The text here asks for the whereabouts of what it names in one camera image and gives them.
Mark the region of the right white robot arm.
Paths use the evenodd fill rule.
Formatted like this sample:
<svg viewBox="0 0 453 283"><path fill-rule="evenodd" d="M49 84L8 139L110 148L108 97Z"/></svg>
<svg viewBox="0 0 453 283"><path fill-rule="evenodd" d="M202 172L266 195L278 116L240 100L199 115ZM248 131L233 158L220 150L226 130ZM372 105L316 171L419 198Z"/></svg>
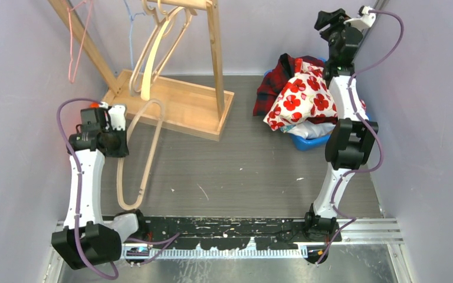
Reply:
<svg viewBox="0 0 453 283"><path fill-rule="evenodd" d="M317 199L304 217L304 234L311 242L320 241L337 230L337 209L346 186L370 156L374 134L379 127L369 122L356 91L353 60L363 39L363 30L376 20L373 9L362 6L352 18L343 9L320 11L315 29L328 43L329 58L324 64L323 78L333 97L337 123L325 147L328 163L326 177Z"/></svg>

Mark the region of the red white floral garment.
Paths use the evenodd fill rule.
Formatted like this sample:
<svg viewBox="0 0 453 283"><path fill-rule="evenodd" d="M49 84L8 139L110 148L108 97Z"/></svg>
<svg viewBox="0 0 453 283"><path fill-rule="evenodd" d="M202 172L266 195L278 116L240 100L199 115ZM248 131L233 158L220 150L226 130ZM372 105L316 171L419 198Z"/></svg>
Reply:
<svg viewBox="0 0 453 283"><path fill-rule="evenodd" d="M313 124L337 123L337 107L323 79L324 62L311 56L299 57L294 77L280 92L263 122L271 130L310 121Z"/></svg>

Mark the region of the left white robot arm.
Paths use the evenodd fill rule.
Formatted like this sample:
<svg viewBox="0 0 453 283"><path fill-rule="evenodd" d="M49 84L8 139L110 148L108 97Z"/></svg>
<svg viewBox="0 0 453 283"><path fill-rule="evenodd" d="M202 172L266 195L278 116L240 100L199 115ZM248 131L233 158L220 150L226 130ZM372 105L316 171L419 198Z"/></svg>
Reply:
<svg viewBox="0 0 453 283"><path fill-rule="evenodd" d="M53 248L72 269L114 262L122 255L122 243L146 240L149 229L142 212L125 209L105 223L101 213L101 177L106 158L129 154L126 106L90 107L80 111L81 124L67 136L71 188L63 229L51 236Z"/></svg>

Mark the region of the beige plastic hanger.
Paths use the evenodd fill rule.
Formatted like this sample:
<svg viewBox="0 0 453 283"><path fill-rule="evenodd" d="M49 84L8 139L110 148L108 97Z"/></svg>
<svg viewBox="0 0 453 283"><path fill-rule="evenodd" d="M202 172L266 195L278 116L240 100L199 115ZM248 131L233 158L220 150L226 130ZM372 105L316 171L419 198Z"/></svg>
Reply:
<svg viewBox="0 0 453 283"><path fill-rule="evenodd" d="M155 22L154 30L152 31L136 66L136 69L139 71L141 70L141 63L144 61L146 62L140 88L140 98L144 101L150 100L150 90L153 83L159 78L163 68L169 61L170 56L174 53L183 35L187 31L193 16L196 15L195 9L188 5L186 1L156 1L155 3L156 6L151 8L147 1L142 2L144 11L151 15ZM178 33L176 39L160 63L155 67L154 64L159 45L171 32L176 21L176 16L178 16L180 12L183 12L184 14L184 23L180 33Z"/></svg>
<svg viewBox="0 0 453 283"><path fill-rule="evenodd" d="M157 6L151 8L147 1L142 2L144 11L152 16L155 27L143 47L142 53L135 64L129 81L129 89L132 92L132 95L135 96L138 94L144 101L149 101L151 99L150 91L153 83L159 78L162 70L188 29L192 18L197 15L194 8L184 6L183 4L176 4L172 10L167 12L162 9L162 1L157 1L156 3ZM159 45L172 31L176 22L176 17L180 12L184 14L182 28L165 56L155 67L154 64Z"/></svg>

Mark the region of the blue floral garment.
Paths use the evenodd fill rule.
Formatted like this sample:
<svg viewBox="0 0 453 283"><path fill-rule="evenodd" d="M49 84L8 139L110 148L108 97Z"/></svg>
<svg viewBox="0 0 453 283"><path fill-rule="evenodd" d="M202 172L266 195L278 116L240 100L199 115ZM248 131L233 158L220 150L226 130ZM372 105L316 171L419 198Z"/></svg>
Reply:
<svg viewBox="0 0 453 283"><path fill-rule="evenodd" d="M294 124L289 124L289 125L285 125L285 126L280 127L280 130L283 133L289 133L294 127L295 127Z"/></svg>

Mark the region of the red black plaid dress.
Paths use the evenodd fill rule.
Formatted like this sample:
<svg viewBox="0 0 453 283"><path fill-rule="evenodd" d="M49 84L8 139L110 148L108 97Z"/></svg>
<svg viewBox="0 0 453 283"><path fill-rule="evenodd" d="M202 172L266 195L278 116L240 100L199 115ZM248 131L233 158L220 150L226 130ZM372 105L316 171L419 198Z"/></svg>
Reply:
<svg viewBox="0 0 453 283"><path fill-rule="evenodd" d="M256 101L252 111L253 116L266 116L271 110L276 98L288 81L294 77L296 59L287 53L280 55L277 65L262 79L256 92Z"/></svg>

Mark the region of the blue wire hanger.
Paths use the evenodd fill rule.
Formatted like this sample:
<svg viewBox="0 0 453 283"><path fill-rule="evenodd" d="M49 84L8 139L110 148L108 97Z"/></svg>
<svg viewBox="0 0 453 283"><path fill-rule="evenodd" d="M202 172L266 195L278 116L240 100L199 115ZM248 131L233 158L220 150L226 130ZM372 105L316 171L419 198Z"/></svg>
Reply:
<svg viewBox="0 0 453 283"><path fill-rule="evenodd" d="M134 28L134 22L138 16L145 16L147 13L145 11L139 11L133 13L131 10L131 6L129 4L128 0L123 0L124 7L127 12L127 17L129 20L129 31L128 31L128 45L129 45L129 57L130 57L130 65L132 68L135 67L135 61L134 61L134 51L133 51L133 28Z"/></svg>

